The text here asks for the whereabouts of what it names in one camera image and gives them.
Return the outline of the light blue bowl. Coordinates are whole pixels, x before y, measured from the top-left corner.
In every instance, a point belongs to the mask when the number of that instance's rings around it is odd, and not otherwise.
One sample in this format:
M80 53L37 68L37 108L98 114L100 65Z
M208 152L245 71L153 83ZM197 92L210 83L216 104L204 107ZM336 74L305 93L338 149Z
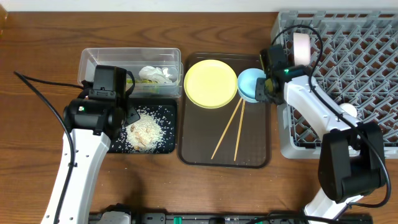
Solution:
M249 103L257 103L255 99L256 82L258 78L265 78L266 74L258 68L243 70L238 76L238 93Z

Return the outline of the green snack wrapper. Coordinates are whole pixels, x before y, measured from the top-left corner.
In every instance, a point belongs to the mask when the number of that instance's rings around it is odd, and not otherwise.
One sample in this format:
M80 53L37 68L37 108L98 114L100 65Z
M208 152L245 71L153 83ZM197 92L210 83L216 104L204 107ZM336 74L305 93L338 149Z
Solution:
M126 83L133 84L133 80L130 79L130 78L127 78L126 79ZM158 84L158 82L152 81L152 80L136 80L135 83L138 83L138 84Z

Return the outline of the white tissue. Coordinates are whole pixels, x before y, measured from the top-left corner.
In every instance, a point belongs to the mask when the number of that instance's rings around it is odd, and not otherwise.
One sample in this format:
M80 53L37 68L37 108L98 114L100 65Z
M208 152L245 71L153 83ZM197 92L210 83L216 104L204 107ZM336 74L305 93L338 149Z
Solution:
M169 78L169 70L166 67L145 66L139 71L139 77L141 80L149 80L156 83L172 83Z

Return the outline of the white bowl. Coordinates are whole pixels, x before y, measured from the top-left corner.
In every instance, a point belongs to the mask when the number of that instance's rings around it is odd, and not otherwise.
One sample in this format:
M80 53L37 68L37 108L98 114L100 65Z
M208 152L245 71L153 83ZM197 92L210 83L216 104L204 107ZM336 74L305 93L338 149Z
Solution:
M294 65L310 64L310 36L308 34L293 33Z

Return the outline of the yellow plate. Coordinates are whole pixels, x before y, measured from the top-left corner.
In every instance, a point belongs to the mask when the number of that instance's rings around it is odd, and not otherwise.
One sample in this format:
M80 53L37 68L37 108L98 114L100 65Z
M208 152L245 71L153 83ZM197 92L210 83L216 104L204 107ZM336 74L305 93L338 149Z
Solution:
M236 95L238 78L225 62L202 60L185 74L184 90L188 99L199 107L215 109L227 105Z

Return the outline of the pale green cup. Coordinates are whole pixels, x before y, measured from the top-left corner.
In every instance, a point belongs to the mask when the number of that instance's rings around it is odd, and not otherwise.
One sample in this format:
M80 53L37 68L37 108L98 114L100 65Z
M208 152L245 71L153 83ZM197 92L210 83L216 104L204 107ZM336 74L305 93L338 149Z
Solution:
M345 112L347 112L350 116L357 118L358 117L358 111L355 108L355 106L353 106L350 103L342 103L339 105L339 107L344 110Z

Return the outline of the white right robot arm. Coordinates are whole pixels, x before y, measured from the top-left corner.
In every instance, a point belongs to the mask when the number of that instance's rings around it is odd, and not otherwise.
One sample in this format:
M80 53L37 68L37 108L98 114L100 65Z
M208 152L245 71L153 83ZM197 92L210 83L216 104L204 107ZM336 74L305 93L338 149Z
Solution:
M358 121L341 109L303 65L267 68L264 73L256 82L256 100L291 105L322 141L321 188L303 210L308 222L337 220L353 206L384 206L392 187L379 125Z

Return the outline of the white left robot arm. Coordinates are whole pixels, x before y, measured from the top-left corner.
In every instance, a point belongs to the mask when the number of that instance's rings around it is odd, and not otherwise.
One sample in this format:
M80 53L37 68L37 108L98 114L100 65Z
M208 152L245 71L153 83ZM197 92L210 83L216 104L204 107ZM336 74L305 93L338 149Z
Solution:
M129 98L77 98L63 112L66 131L60 167L42 223L88 223L98 173L111 141L137 121Z

